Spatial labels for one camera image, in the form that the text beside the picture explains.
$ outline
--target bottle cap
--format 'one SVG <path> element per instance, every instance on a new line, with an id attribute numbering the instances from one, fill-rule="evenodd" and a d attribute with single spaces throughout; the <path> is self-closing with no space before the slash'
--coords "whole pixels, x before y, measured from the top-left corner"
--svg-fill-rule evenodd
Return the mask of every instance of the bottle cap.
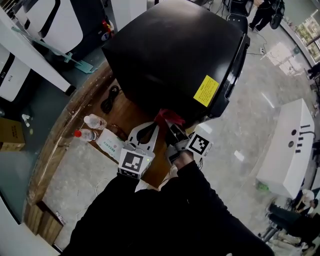
<path id="1" fill-rule="evenodd" d="M 80 130 L 75 130 L 74 136 L 80 138 L 82 136 L 82 132 Z"/>
<path id="2" fill-rule="evenodd" d="M 83 120 L 86 124 L 90 123 L 90 116 L 85 116 Z"/>

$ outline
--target red bottle cap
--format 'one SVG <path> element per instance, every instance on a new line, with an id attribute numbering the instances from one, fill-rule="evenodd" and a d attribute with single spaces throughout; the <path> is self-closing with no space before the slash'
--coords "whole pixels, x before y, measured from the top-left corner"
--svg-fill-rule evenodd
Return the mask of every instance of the red bottle cap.
<path id="1" fill-rule="evenodd" d="M 80 138 L 82 136 L 82 132 L 80 130 L 75 130 L 74 136 Z"/>

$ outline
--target black chair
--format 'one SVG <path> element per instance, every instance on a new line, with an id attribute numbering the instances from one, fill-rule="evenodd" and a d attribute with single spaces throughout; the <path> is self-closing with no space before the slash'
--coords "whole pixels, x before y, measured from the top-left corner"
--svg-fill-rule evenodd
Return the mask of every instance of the black chair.
<path id="1" fill-rule="evenodd" d="M 224 4 L 230 15 L 226 20 L 239 28 L 243 33 L 248 33 L 248 20 L 251 9 L 254 5 L 253 0 L 224 0 Z"/>

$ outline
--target yellow sticker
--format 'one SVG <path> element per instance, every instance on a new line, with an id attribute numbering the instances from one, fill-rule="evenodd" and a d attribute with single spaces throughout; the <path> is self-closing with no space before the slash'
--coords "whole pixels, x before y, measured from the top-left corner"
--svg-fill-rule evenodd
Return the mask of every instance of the yellow sticker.
<path id="1" fill-rule="evenodd" d="M 210 76 L 206 75 L 193 98 L 200 102 L 202 105 L 208 107 L 218 87 L 219 83 L 216 80 L 212 79 Z"/>

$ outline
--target clear plastic bottle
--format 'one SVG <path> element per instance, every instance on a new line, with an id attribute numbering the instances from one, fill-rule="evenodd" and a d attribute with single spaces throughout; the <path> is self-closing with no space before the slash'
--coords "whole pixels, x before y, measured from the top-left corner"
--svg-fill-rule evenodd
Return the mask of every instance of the clear plastic bottle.
<path id="1" fill-rule="evenodd" d="M 74 136 L 84 142 L 93 142 L 97 139 L 98 134 L 95 131 L 89 129 L 75 130 Z"/>
<path id="2" fill-rule="evenodd" d="M 90 114 L 84 117 L 84 122 L 92 129 L 103 130 L 107 126 L 107 121 L 103 118 Z"/>

